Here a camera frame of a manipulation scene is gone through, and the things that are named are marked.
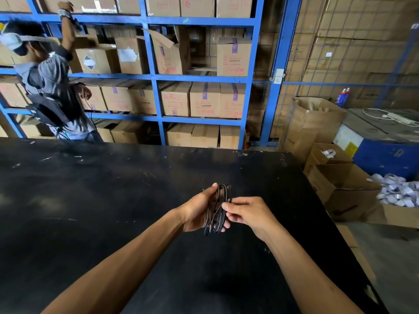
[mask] right hand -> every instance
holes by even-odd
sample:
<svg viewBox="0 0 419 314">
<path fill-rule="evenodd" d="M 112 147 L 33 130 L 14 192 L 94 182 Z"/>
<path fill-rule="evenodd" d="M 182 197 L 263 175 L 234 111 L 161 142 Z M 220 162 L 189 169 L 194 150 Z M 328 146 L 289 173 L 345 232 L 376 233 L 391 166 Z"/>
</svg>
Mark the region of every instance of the right hand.
<svg viewBox="0 0 419 314">
<path fill-rule="evenodd" d="M 250 226 L 263 241 L 268 228 L 280 224 L 261 197 L 236 197 L 231 203 L 224 202 L 222 207 L 231 222 Z"/>
<path fill-rule="evenodd" d="M 58 2 L 58 8 L 61 10 L 66 10 L 69 13 L 73 12 L 73 4 L 70 2 L 64 2 L 64 1 Z"/>
</svg>

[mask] coiled cable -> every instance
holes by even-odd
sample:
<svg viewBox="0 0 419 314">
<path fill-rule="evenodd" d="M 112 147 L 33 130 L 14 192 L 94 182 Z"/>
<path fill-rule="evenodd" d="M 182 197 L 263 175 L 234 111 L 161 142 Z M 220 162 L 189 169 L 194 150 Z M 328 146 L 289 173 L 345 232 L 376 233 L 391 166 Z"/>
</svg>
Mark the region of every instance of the coiled cable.
<svg viewBox="0 0 419 314">
<path fill-rule="evenodd" d="M 215 204 L 208 202 L 207 221 L 204 228 L 204 234 L 208 236 L 212 231 L 221 232 L 225 221 L 225 210 L 221 207 L 223 202 L 231 203 L 232 190 L 229 184 L 220 184 L 217 189 Z"/>
</svg>

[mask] white power strip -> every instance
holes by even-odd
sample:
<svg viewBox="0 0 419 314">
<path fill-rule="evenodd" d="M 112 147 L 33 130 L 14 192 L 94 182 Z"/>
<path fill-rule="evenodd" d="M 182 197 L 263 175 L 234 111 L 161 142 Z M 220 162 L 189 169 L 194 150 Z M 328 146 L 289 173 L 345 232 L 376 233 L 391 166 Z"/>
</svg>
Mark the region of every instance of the white power strip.
<svg viewBox="0 0 419 314">
<path fill-rule="evenodd" d="M 404 123 L 404 124 L 407 124 L 407 125 L 415 125 L 415 124 L 418 124 L 414 120 L 411 120 L 409 118 L 405 118 L 405 117 L 399 116 L 398 114 L 395 114 L 395 113 L 392 113 L 392 112 L 389 112 L 386 115 L 383 115 L 383 118 L 393 119 L 395 121 L 398 121 L 398 122 L 401 122 L 401 123 Z"/>
</svg>

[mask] worker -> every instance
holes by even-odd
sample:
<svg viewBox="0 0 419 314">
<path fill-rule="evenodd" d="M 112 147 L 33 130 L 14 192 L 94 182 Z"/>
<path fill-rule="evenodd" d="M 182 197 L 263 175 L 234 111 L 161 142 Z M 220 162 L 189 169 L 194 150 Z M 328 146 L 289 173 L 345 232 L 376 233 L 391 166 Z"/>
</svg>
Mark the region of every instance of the worker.
<svg viewBox="0 0 419 314">
<path fill-rule="evenodd" d="M 182 232 L 205 225 L 207 205 L 217 192 L 214 183 L 185 204 L 168 211 L 137 238 L 103 260 L 62 292 L 42 314 L 120 313 L 160 256 Z M 238 197 L 223 203 L 230 222 L 249 225 L 269 247 L 302 314 L 362 313 L 314 263 L 276 220 L 260 197 Z"/>
<path fill-rule="evenodd" d="M 94 123 L 87 118 L 79 101 L 79 96 L 89 99 L 91 92 L 84 84 L 70 85 L 68 78 L 76 38 L 72 4 L 59 2 L 58 7 L 62 22 L 60 46 L 44 36 L 39 23 L 20 20 L 12 20 L 4 26 L 1 42 L 21 56 L 22 63 L 14 68 L 32 102 L 28 109 L 35 118 L 48 125 L 59 139 L 101 142 Z"/>
</svg>

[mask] workbench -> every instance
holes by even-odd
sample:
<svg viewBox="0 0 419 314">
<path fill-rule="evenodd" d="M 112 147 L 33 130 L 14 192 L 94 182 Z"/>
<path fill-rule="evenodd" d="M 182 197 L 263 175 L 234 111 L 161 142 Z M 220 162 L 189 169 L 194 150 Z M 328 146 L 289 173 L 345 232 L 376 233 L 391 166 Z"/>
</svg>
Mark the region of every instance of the workbench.
<svg viewBox="0 0 419 314">
<path fill-rule="evenodd" d="M 366 313 L 387 313 L 291 154 L 0 138 L 0 312 L 39 313 L 168 210 L 212 185 L 261 196 Z M 181 234 L 123 313 L 299 313 L 242 224 Z"/>
</svg>

